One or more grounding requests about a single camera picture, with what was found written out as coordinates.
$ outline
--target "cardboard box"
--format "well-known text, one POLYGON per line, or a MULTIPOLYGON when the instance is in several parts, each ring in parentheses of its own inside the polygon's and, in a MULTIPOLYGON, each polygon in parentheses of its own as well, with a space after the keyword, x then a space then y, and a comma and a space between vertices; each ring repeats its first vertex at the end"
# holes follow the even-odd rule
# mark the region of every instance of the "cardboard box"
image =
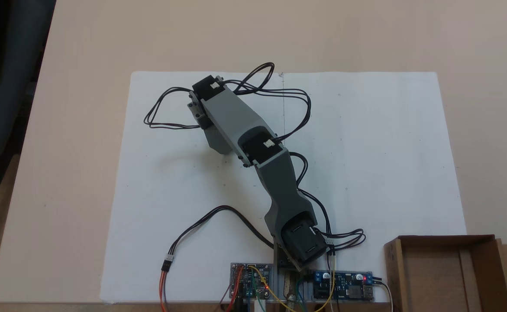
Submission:
POLYGON ((507 245, 494 235, 399 236, 384 256, 395 312, 507 312, 507 245))

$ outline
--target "wooden table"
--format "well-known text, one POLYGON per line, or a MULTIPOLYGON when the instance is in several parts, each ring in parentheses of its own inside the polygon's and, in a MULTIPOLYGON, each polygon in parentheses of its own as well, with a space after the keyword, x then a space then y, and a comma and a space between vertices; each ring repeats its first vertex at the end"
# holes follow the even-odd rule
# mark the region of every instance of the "wooden table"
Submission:
POLYGON ((132 72, 267 61, 279 72, 436 71, 467 229, 507 243, 507 0, 58 0, 0 302, 99 302, 132 72))

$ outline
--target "white paper sheet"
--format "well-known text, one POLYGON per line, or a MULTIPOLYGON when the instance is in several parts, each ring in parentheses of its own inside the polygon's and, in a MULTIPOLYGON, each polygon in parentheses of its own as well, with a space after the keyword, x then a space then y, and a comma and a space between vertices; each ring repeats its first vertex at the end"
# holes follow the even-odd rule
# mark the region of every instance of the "white paper sheet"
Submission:
MULTIPOLYGON (((151 130, 142 123, 165 89, 190 87, 206 75, 245 76, 132 75, 101 282, 106 302, 158 302, 170 245, 218 205, 235 207, 270 237, 263 217, 271 200, 253 168, 211 150, 201 130, 151 130)), ((304 89, 313 101, 310 122, 285 142, 309 160, 301 187, 325 204, 333 232, 363 228, 368 236, 361 246, 339 252, 337 269, 386 278, 382 247, 397 235, 466 234, 435 73, 287 73, 274 75, 266 88, 282 87, 304 89)), ((278 134, 291 131, 305 114, 296 99, 243 99, 278 134)), ((167 97, 158 121, 194 124, 186 103, 185 93, 167 97)), ((299 172, 301 163, 294 163, 299 172)), ((231 262, 270 263, 272 251, 223 212, 178 245, 169 302, 217 302, 231 262)), ((375 296, 388 300, 381 290, 375 296)))

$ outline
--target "circuit board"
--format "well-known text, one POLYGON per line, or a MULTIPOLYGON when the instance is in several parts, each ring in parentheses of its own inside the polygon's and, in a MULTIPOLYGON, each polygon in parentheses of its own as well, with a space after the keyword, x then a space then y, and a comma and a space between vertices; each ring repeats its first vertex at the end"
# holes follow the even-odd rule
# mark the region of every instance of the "circuit board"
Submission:
MULTIPOLYGON (((315 271, 313 282, 313 298, 327 299, 330 296, 330 273, 328 271, 315 271)), ((336 271, 334 273, 334 292, 340 300, 366 300, 373 299, 372 272, 336 271)))
POLYGON ((230 292, 229 297, 231 298, 234 295, 234 287, 236 286, 236 274, 240 270, 240 268, 243 266, 242 269, 242 276, 240 277, 240 283, 244 285, 244 296, 250 296, 251 298, 257 298, 259 296, 259 299, 267 299, 271 295, 269 291, 265 288, 265 284, 261 282, 261 277, 259 274, 253 270, 248 269, 248 266, 253 265, 255 266, 265 277, 265 280, 267 281, 267 284, 271 284, 271 270, 273 268, 272 264, 269 263, 231 263, 230 268, 230 292))

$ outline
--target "white wire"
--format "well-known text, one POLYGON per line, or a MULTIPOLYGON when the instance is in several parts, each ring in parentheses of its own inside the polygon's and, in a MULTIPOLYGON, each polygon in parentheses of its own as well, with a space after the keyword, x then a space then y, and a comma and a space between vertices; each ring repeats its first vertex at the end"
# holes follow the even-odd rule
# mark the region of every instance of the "white wire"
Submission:
POLYGON ((386 284, 386 282, 384 282, 383 280, 380 282, 382 283, 382 286, 384 286, 388 291, 388 298, 390 298, 390 311, 394 312, 394 301, 392 300, 392 292, 390 292, 390 288, 388 287, 388 284, 386 284))

